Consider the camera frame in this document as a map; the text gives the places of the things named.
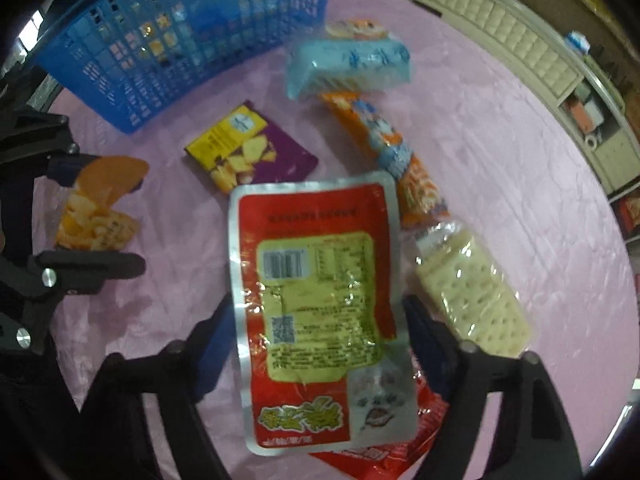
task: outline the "qr code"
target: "qr code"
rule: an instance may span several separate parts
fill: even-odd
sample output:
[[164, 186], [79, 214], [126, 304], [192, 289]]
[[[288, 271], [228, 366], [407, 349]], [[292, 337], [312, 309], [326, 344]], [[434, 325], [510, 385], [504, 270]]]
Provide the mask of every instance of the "qr code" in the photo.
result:
[[293, 316], [278, 316], [271, 318], [271, 333], [273, 334], [274, 345], [281, 343], [295, 343], [296, 331], [293, 326]]

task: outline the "red packaging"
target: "red packaging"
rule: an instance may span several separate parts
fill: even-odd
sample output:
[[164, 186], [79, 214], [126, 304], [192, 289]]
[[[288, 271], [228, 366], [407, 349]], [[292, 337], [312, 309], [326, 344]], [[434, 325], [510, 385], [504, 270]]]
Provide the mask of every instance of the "red packaging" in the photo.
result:
[[424, 372], [412, 356], [418, 391], [418, 434], [402, 444], [314, 453], [313, 456], [358, 480], [397, 480], [427, 453], [438, 434], [449, 404], [431, 391]]

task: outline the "metal screw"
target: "metal screw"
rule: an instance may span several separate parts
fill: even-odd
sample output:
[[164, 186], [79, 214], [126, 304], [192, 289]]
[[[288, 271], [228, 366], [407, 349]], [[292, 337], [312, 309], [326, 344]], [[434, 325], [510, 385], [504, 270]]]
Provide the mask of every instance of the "metal screw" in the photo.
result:
[[31, 346], [31, 334], [26, 328], [19, 328], [15, 333], [15, 339], [20, 348], [29, 348]]
[[478, 351], [478, 345], [472, 341], [463, 341], [460, 343], [460, 349], [465, 354], [475, 354]]
[[55, 270], [49, 269], [49, 267], [47, 267], [42, 271], [42, 283], [44, 284], [44, 286], [48, 286], [49, 288], [51, 288], [56, 284], [57, 280], [58, 275], [56, 274]]
[[179, 355], [184, 352], [185, 347], [186, 346], [184, 344], [184, 341], [181, 341], [180, 339], [174, 339], [164, 347], [164, 351], [171, 355]]
[[537, 365], [540, 362], [540, 356], [531, 350], [524, 352], [522, 357], [527, 363], [532, 365]]

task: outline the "potato chip package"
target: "potato chip package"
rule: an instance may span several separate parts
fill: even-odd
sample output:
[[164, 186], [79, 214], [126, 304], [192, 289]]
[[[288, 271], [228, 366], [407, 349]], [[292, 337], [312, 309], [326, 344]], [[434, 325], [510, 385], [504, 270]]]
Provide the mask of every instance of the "potato chip package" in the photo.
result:
[[231, 283], [255, 454], [355, 449], [417, 433], [398, 224], [384, 172], [232, 193]]
[[140, 224], [111, 206], [135, 189], [149, 165], [130, 156], [104, 156], [82, 168], [66, 201], [56, 244], [81, 251], [119, 251]]
[[230, 193], [239, 184], [299, 182], [318, 159], [255, 111], [246, 101], [185, 147], [218, 188]]
[[450, 330], [488, 354], [518, 357], [531, 328], [517, 294], [484, 246], [449, 219], [417, 239], [416, 269]]
[[358, 147], [396, 180], [403, 228], [434, 225], [449, 215], [420, 159], [372, 104], [351, 93], [325, 94], [322, 99]]
[[327, 23], [305, 31], [289, 50], [289, 99], [384, 90], [411, 81], [409, 51], [373, 20]]
[[431, 391], [427, 377], [413, 356], [418, 396], [418, 433], [398, 444], [348, 449], [314, 456], [358, 480], [398, 480], [400, 475], [427, 453], [438, 434], [449, 403]]

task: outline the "yellow label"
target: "yellow label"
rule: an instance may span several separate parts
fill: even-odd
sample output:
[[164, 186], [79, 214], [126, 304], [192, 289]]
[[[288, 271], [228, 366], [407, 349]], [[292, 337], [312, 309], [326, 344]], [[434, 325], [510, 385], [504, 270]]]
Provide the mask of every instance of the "yellow label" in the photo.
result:
[[257, 261], [272, 380], [334, 382], [380, 360], [369, 234], [265, 240]]
[[266, 121], [246, 106], [236, 108], [185, 148], [202, 167], [211, 171], [251, 137], [267, 126]]

